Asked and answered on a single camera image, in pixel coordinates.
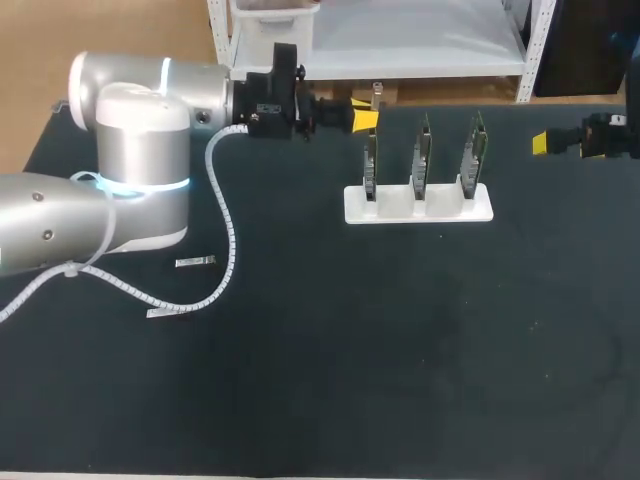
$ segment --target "white cable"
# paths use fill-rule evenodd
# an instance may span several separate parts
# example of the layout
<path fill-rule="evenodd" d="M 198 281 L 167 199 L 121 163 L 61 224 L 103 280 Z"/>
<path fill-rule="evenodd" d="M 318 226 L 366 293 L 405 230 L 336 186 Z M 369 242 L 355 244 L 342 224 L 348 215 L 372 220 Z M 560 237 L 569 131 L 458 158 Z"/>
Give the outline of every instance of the white cable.
<path fill-rule="evenodd" d="M 85 176 L 94 178 L 100 190 L 102 190 L 105 196 L 107 197 L 107 210 L 108 210 L 107 211 L 107 228 L 105 228 L 104 230 L 102 243 L 100 244 L 100 247 L 98 248 L 98 250 L 96 250 L 93 256 L 89 260 L 87 260 L 84 264 L 78 265 L 77 263 L 73 263 L 72 265 L 74 267 L 65 272 L 65 276 L 67 277 L 75 277 L 78 275 L 79 270 L 84 270 L 89 265 L 93 265 L 95 262 L 97 262 L 98 259 L 106 253 L 107 249 L 109 248 L 109 245 L 111 245 L 111 241 L 113 240 L 113 234 L 116 231 L 116 205 L 113 199 L 113 192 L 111 191 L 109 184 L 102 178 L 102 176 L 98 175 L 97 173 L 87 172 L 87 171 L 74 173 L 71 176 L 71 180 L 73 180 L 74 182 L 77 182 L 78 180 L 80 180 L 82 177 L 85 177 Z"/>
<path fill-rule="evenodd" d="M 107 283 L 110 283 L 114 287 L 122 290 L 125 293 L 141 300 L 148 305 L 156 308 L 162 308 L 165 310 L 171 310 L 179 313 L 187 313 L 194 312 L 196 310 L 201 310 L 208 305 L 211 305 L 215 302 L 222 292 L 229 285 L 229 281 L 231 280 L 231 276 L 233 275 L 233 269 L 236 263 L 236 234 L 233 229 L 233 222 L 231 221 L 231 215 L 229 214 L 229 209 L 227 208 L 227 203 L 224 201 L 224 197 L 222 196 L 222 191 L 220 190 L 220 185 L 218 184 L 218 179 L 216 178 L 216 174 L 213 171 L 213 150 L 216 145 L 222 140 L 224 137 L 234 134 L 246 134 L 248 133 L 248 129 L 246 125 L 232 125 L 230 127 L 223 128 L 218 133 L 216 133 L 209 143 L 207 144 L 207 149 L 205 151 L 205 164 L 207 167 L 207 174 L 209 175 L 209 181 L 211 182 L 211 187 L 213 188 L 213 193 L 216 196 L 216 200 L 218 201 L 218 205 L 220 206 L 220 210 L 222 211 L 222 217 L 224 219 L 224 223 L 227 227 L 227 236 L 229 237 L 229 258 L 227 260 L 227 268 L 224 272 L 224 276 L 222 277 L 222 281 L 218 285 L 218 287 L 213 291 L 211 295 L 207 298 L 196 302 L 185 305 L 180 305 L 171 302 L 165 302 L 164 300 L 159 300 L 151 295 L 144 293 L 137 288 L 129 285 L 126 282 L 123 282 L 115 275 L 111 275 L 100 268 L 96 268 L 94 266 L 87 266 L 83 270 L 82 273 L 87 273 L 89 275 L 93 275 L 94 277 L 99 278 L 100 280 L 104 280 Z M 16 298 L 14 298 L 9 304 L 0 311 L 0 323 L 9 318 L 18 308 L 20 308 L 33 293 L 44 285 L 48 280 L 52 279 L 56 275 L 67 272 L 69 269 L 78 268 L 78 264 L 75 263 L 65 263 L 62 265 L 58 265 L 56 267 L 52 267 L 40 275 L 38 275 L 35 279 L 33 279 L 22 292 L 18 294 Z"/>

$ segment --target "white shelf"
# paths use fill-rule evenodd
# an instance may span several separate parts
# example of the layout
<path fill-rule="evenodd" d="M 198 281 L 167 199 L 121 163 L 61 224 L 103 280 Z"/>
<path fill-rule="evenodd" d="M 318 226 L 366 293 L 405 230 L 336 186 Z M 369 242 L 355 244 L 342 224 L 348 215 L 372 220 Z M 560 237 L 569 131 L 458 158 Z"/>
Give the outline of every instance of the white shelf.
<path fill-rule="evenodd" d="M 500 0 L 323 0 L 309 80 L 523 75 L 524 49 Z M 251 65 L 234 32 L 232 78 Z"/>

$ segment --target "metal shelf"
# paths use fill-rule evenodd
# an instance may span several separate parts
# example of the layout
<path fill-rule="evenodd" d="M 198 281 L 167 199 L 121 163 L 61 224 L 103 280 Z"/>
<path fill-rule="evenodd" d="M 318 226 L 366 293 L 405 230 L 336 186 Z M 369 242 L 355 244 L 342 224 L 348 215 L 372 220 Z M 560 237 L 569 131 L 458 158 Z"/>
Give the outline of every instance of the metal shelf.
<path fill-rule="evenodd" d="M 507 0 L 323 0 L 315 17 L 309 80 L 384 80 L 521 76 L 517 101 L 528 102 L 556 0 L 532 0 L 532 35 L 525 50 Z M 221 0 L 208 0 L 212 25 Z M 236 28 L 221 51 L 234 80 L 252 65 L 250 45 Z"/>

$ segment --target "white stand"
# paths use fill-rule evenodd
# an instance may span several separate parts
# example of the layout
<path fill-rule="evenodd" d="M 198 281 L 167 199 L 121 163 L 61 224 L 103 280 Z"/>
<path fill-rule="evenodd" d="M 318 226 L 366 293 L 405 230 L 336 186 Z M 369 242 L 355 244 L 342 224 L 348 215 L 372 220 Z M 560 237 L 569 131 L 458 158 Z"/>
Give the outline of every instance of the white stand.
<path fill-rule="evenodd" d="M 350 224 L 488 222 L 493 209 L 487 187 L 479 183 L 473 200 L 456 183 L 427 185 L 425 200 L 414 199 L 409 185 L 378 185 L 377 201 L 368 202 L 361 185 L 344 189 L 344 218 Z"/>

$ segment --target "black mat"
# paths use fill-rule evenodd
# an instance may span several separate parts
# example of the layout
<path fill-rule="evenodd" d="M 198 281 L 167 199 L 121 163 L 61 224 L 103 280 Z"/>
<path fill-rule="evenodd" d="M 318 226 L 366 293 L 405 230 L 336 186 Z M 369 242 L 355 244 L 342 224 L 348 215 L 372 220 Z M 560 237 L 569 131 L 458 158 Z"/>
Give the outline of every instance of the black mat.
<path fill-rule="evenodd" d="M 239 235 L 230 288 L 189 316 L 58 278 L 0 325 L 0 470 L 209 475 L 640 478 L 640 162 L 534 159 L 594 108 L 486 107 L 488 224 L 349 226 L 362 137 L 226 140 Z M 381 183 L 408 179 L 424 110 L 385 111 Z M 473 108 L 429 110 L 431 181 L 451 181 Z M 173 301 L 226 235 L 193 145 L 179 246 L 100 266 Z M 94 168 L 54 115 L 28 170 Z M 8 302 L 30 275 L 0 281 Z"/>

